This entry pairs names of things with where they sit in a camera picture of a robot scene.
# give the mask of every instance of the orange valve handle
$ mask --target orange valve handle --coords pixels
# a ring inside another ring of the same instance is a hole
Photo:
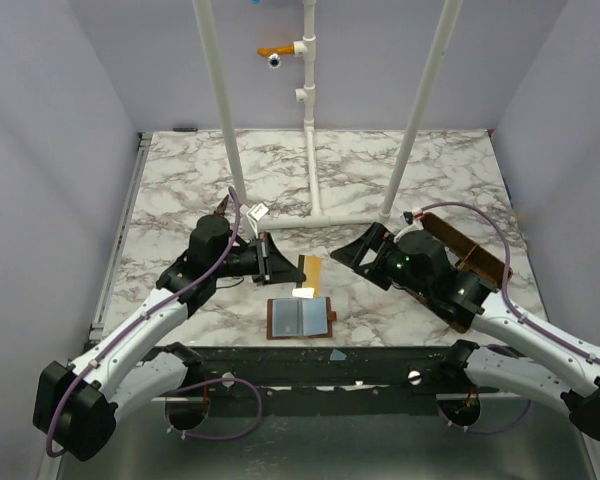
[[[274,53],[277,53],[278,55],[294,55],[295,49],[293,48],[293,44],[285,45],[284,47],[258,48],[258,55],[260,55],[261,57],[266,58],[270,55],[273,55]]]

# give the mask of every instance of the screw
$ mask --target screw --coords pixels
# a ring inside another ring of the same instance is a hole
[[[407,379],[411,385],[420,385],[422,382],[422,375],[417,370],[411,370],[409,375],[407,375]]]

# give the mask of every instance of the white panel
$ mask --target white panel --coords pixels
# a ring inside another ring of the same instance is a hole
[[[40,371],[80,351],[138,139],[65,0],[0,0],[0,478],[34,478]]]

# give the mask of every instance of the white cable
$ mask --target white cable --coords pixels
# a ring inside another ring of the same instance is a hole
[[[418,224],[417,222],[413,222],[411,225],[407,225],[406,227],[404,227],[402,230],[400,230],[396,236],[393,238],[393,243],[398,243],[398,241],[404,237],[407,233],[413,231],[413,230],[422,230],[422,228],[420,227],[420,224]]]

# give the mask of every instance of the wire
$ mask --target wire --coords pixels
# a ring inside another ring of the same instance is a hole
[[[560,338],[555,333],[550,332],[543,326],[541,326],[538,323],[534,322],[533,320],[530,320],[529,318],[527,318],[521,311],[519,311],[516,308],[514,303],[509,298],[509,294],[507,293],[507,282],[509,281],[509,271],[510,271],[510,267],[511,267],[511,248],[509,247],[509,242],[507,241],[507,237],[505,236],[504,232],[500,229],[500,227],[498,227],[496,222],[494,222],[491,219],[491,217],[489,217],[486,213],[484,213],[479,208],[476,208],[473,205],[469,205],[468,203],[464,203],[464,202],[432,203],[431,205],[427,205],[426,207],[423,207],[422,211],[425,212],[427,210],[432,210],[434,208],[439,208],[439,207],[468,208],[469,210],[476,212],[478,215],[480,215],[482,218],[484,218],[495,229],[496,233],[500,237],[500,240],[502,240],[502,244],[504,245],[504,271],[502,272],[502,288],[501,288],[502,299],[504,300],[504,303],[507,305],[509,310],[518,319],[520,319],[520,321],[529,325],[529,327],[531,327],[533,330],[540,333],[541,335],[548,338],[549,340],[552,340],[554,343],[557,343],[558,345],[565,348],[566,350],[569,350],[570,352],[575,353],[576,355],[579,355],[587,360],[591,359],[591,361],[593,361],[593,363],[600,365],[600,358],[596,357],[595,355],[589,354],[589,352],[582,350],[581,348],[576,347],[575,345],[572,345],[570,342]]]
[[[218,288],[216,288],[216,290],[222,290],[223,288],[237,287],[238,285],[242,285],[243,283],[244,283],[244,277],[240,277],[240,280],[238,280],[236,283],[234,283],[232,285],[225,285],[224,287],[218,287]]]
[[[94,370],[93,365],[99,365],[100,361],[102,361],[102,359],[105,358],[109,354],[109,352],[111,352],[111,350],[113,350],[116,347],[116,345],[118,345],[127,335],[129,335],[129,333],[131,333],[139,324],[149,320],[154,313],[162,309],[167,304],[173,302],[177,298],[180,298],[184,293],[200,285],[200,283],[209,278],[213,274],[213,272],[215,272],[220,267],[220,265],[222,265],[222,262],[224,262],[224,260],[227,258],[229,252],[231,251],[231,248],[233,247],[233,244],[236,241],[236,237],[238,236],[238,229],[240,228],[240,199],[238,198],[238,194],[236,193],[233,187],[229,187],[229,195],[231,196],[231,200],[233,201],[235,221],[233,224],[233,232],[231,232],[229,242],[227,243],[227,246],[225,247],[220,257],[218,257],[218,260],[216,260],[216,262],[209,268],[209,270],[207,270],[189,285],[181,288],[173,295],[170,295],[164,300],[156,303],[146,312],[138,316],[138,318],[136,318],[118,335],[116,335],[116,337],[113,340],[111,340],[98,355],[94,357],[94,359],[85,367],[85,369],[82,372],[80,372],[76,376],[76,378],[73,379],[71,384],[69,384],[69,387],[65,390],[64,394],[60,398],[60,401],[58,402],[58,405],[56,406],[56,409],[53,412],[53,416],[51,417],[51,421],[49,422],[49,429],[47,430],[47,439],[45,442],[45,448],[49,457],[60,457],[66,452],[66,449],[64,448],[58,451],[53,450],[53,437],[55,435],[56,428],[58,427],[58,423],[60,422],[60,416],[62,415],[62,411],[64,410],[64,407],[67,404],[67,402],[69,401],[71,394],[75,391],[78,385],[80,385],[80,382],[82,382],[82,380],[84,380],[84,378],[92,370]]]
[[[225,442],[225,441],[229,441],[229,440],[237,440],[237,439],[245,437],[246,435],[253,432],[256,429],[256,427],[258,427],[258,425],[260,425],[260,422],[262,421],[262,396],[260,395],[260,392],[258,391],[258,389],[251,382],[243,380],[242,378],[213,378],[211,380],[206,380],[204,382],[196,383],[195,385],[189,385],[187,387],[182,387],[177,390],[173,390],[172,392],[169,393],[169,395],[189,392],[189,391],[195,390],[197,388],[207,387],[208,385],[215,385],[217,383],[227,383],[227,382],[236,382],[241,385],[244,385],[245,387],[250,388],[251,391],[254,393],[254,395],[256,397],[256,401],[258,402],[258,411],[256,412],[256,417],[253,420],[253,422],[251,423],[251,425],[249,425],[247,428],[245,428],[244,430],[242,430],[238,433],[232,433],[230,435],[204,435],[202,433],[193,433],[193,432],[187,432],[186,430],[178,430],[171,424],[171,419],[169,418],[169,411],[166,410],[165,418],[166,418],[167,422],[169,423],[169,429],[174,430],[175,432],[178,432],[181,435],[184,435],[185,437],[197,438],[199,440],[210,440],[210,441],[215,441],[215,442]]]
[[[443,419],[446,420],[448,426],[453,427],[457,430],[462,430],[464,433],[471,433],[473,435],[498,435],[500,433],[509,432],[509,431],[513,430],[514,428],[519,427],[523,422],[525,422],[527,420],[527,418],[529,418],[529,416],[531,416],[532,411],[533,411],[533,402],[529,401],[527,403],[527,408],[525,408],[524,412],[522,412],[522,415],[520,415],[520,417],[518,417],[517,420],[514,420],[509,425],[506,425],[506,426],[500,427],[500,428],[496,428],[494,430],[474,430],[474,429],[466,428],[466,427],[463,427],[456,423],[453,423],[451,420],[449,420],[449,417],[447,417],[445,415],[445,413],[442,411],[442,409],[440,407],[438,407],[438,413],[440,414],[440,416]]]

